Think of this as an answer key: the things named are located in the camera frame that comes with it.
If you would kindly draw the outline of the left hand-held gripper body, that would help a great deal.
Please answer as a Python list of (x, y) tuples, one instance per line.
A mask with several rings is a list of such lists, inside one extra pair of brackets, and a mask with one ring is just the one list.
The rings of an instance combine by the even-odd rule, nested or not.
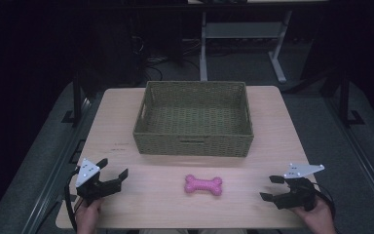
[(118, 193), (121, 191), (122, 182), (117, 178), (100, 181), (100, 169), (95, 163), (85, 158), (79, 169), (75, 187), (77, 194), (82, 197), (88, 205), (94, 200)]

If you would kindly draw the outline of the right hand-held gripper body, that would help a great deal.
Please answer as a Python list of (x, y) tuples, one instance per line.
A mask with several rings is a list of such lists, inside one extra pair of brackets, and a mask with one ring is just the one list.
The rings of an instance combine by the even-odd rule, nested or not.
[(290, 163), (287, 171), (280, 177), (280, 183), (286, 183), (290, 191), (274, 197), (277, 208), (303, 207), (305, 211), (311, 211), (315, 207), (316, 189), (307, 176), (323, 170), (324, 165)]

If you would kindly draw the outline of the pink bone-shaped dog toy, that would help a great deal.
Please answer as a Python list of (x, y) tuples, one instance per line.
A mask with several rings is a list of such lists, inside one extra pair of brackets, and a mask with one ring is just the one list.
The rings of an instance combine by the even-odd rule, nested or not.
[(222, 183), (222, 178), (219, 176), (213, 179), (199, 179), (193, 175), (187, 175), (185, 177), (184, 191), (186, 193), (208, 191), (213, 196), (220, 196), (222, 194)]

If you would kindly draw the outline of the green woven basket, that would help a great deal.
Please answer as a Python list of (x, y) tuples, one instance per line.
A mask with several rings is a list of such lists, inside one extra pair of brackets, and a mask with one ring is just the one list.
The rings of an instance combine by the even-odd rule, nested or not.
[(254, 139), (246, 84), (150, 81), (132, 135), (141, 154), (245, 157)]

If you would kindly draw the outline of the person's right hand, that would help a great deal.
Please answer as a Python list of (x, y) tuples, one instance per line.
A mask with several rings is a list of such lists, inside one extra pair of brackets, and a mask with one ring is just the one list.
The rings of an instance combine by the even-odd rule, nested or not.
[(321, 198), (316, 197), (316, 206), (311, 211), (307, 212), (302, 207), (292, 208), (291, 211), (298, 215), (314, 234), (336, 234), (331, 210)]

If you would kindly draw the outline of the person's left hand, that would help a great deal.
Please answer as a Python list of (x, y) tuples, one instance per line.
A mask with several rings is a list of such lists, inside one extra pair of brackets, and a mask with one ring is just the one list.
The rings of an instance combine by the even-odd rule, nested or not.
[(74, 207), (77, 234), (96, 234), (97, 222), (103, 202), (103, 199), (98, 199), (88, 205), (83, 198), (79, 198)]

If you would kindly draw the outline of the black metal stand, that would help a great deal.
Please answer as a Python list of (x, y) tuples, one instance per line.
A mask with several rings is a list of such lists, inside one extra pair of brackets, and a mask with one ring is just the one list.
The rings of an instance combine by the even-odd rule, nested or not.
[(89, 78), (84, 74), (76, 73), (72, 80), (72, 109), (67, 110), (61, 120), (62, 123), (77, 127), (83, 117), (84, 108), (91, 91)]
[(346, 128), (349, 128), (351, 125), (363, 125), (364, 121), (359, 113), (349, 108), (349, 100), (350, 80), (347, 73), (344, 73), (340, 79), (339, 118)]

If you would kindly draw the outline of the white metal desk frame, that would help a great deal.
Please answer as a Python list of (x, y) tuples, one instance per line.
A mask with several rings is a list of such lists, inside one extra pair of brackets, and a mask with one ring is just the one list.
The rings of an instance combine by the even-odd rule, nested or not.
[(267, 52), (270, 65), (273, 67), (279, 83), (287, 79), (279, 60), (281, 47), (289, 27), (291, 11), (283, 14), (282, 20), (277, 21), (211, 21), (207, 13), (202, 13), (201, 48), (199, 54), (200, 80), (207, 81), (206, 48), (208, 42), (229, 42), (240, 51), (254, 51), (258, 44), (265, 43), (270, 51)]

